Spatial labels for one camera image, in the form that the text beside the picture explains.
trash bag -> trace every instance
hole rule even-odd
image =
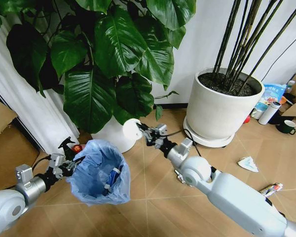
[[[90,140],[74,160],[85,156],[73,175],[67,178],[72,194],[91,206],[94,204],[122,204],[130,200],[130,170],[123,155],[112,143],[104,140]],[[109,174],[114,168],[121,172],[111,186],[111,191],[103,195]]]

green mug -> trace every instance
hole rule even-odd
[[[295,127],[296,123],[290,120],[285,120],[280,125],[276,125],[277,130],[279,130],[282,133],[289,133],[290,135],[294,135],[296,133]]]

white flower pot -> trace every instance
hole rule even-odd
[[[195,74],[185,127],[196,137],[204,138],[203,145],[222,147],[231,142],[234,133],[262,97],[264,86],[260,81],[250,78],[248,84],[257,94],[244,97],[225,95],[208,89],[199,82],[199,75],[212,71],[213,69],[206,69]],[[247,75],[241,73],[239,78],[245,80]]]
[[[123,126],[112,116],[110,121],[98,132],[91,134],[93,139],[107,140],[114,144],[121,153],[124,153],[131,149],[136,139],[126,138],[123,133]]]

black cable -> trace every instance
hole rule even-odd
[[[10,187],[5,188],[4,190],[6,190],[6,189],[12,189],[12,188],[14,188],[14,187],[15,187],[15,185],[12,185],[12,186],[10,186]]]
[[[41,161],[43,161],[43,160],[50,160],[50,155],[48,155],[48,156],[46,156],[46,157],[44,157],[44,158],[42,158],[42,159],[39,159],[33,166],[32,166],[32,171],[34,171],[34,169],[35,169],[35,167],[38,165],[38,163],[40,163]]]
[[[198,148],[197,148],[196,142],[194,141],[191,132],[188,131],[187,129],[183,129],[183,131],[187,131],[187,132],[189,133],[190,136],[188,136],[188,135],[186,135],[186,136],[188,137],[188,139],[192,140],[193,145],[195,146],[198,155],[201,157],[202,155],[200,154],[200,152],[199,152],[199,150],[198,150]],[[161,135],[160,137],[170,137],[170,136],[173,136],[173,135],[175,135],[175,134],[177,134],[177,133],[179,133],[179,132],[182,132],[182,130],[177,131],[177,132],[174,132],[174,133],[170,133],[170,134],[168,134],[168,135]]]
[[[282,55],[295,43],[296,39],[284,50],[283,53],[281,53],[280,56],[277,57],[277,59],[272,63],[271,67],[268,69],[268,71],[266,72],[265,76],[263,77],[263,79],[261,81],[263,81],[265,79],[265,77],[267,76],[267,74],[269,73],[269,71],[271,70],[271,68],[273,67],[273,65],[277,62],[277,60],[280,59],[280,57],[282,57]]]
[[[160,137],[170,137],[170,136],[173,136],[173,135],[178,134],[179,132],[182,132],[182,130],[177,131],[177,132],[174,132],[174,133],[170,133],[170,134],[168,134],[168,135],[160,135]]]
[[[189,133],[189,135],[190,135],[191,137],[189,137],[188,135],[186,135],[186,136],[188,137],[188,139],[192,140],[192,142],[193,142],[193,145],[195,146],[195,149],[196,149],[196,151],[197,151],[198,155],[201,157],[202,155],[200,154],[200,152],[199,152],[199,150],[198,150],[198,148],[197,148],[196,142],[194,141],[194,139],[193,139],[193,136],[192,136],[191,132],[190,132],[190,131],[188,131],[186,128],[184,128],[183,130]]]

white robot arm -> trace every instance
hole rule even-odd
[[[215,169],[199,156],[187,157],[192,141],[180,145],[167,139],[166,125],[147,127],[137,123],[148,146],[160,149],[187,184],[246,231],[261,237],[296,237],[296,223],[288,221],[265,196],[236,177]]]
[[[49,166],[44,174],[33,177],[32,168],[26,164],[16,167],[17,184],[14,189],[0,190],[0,233],[9,229],[17,219],[34,207],[38,197],[64,176],[71,176],[83,160],[66,160],[62,154],[49,156]]]
[[[246,231],[261,237],[296,237],[296,223],[287,220],[262,194],[231,174],[210,166],[203,157],[188,157],[192,141],[185,138],[180,145],[167,139],[166,125],[148,127],[135,124],[143,133],[147,146],[160,149],[180,172],[187,184],[203,192],[208,200]],[[0,233],[34,206],[39,195],[47,192],[63,176],[71,176],[83,160],[66,160],[64,155],[52,154],[44,174],[33,177],[32,168],[16,168],[15,190],[0,191]]]

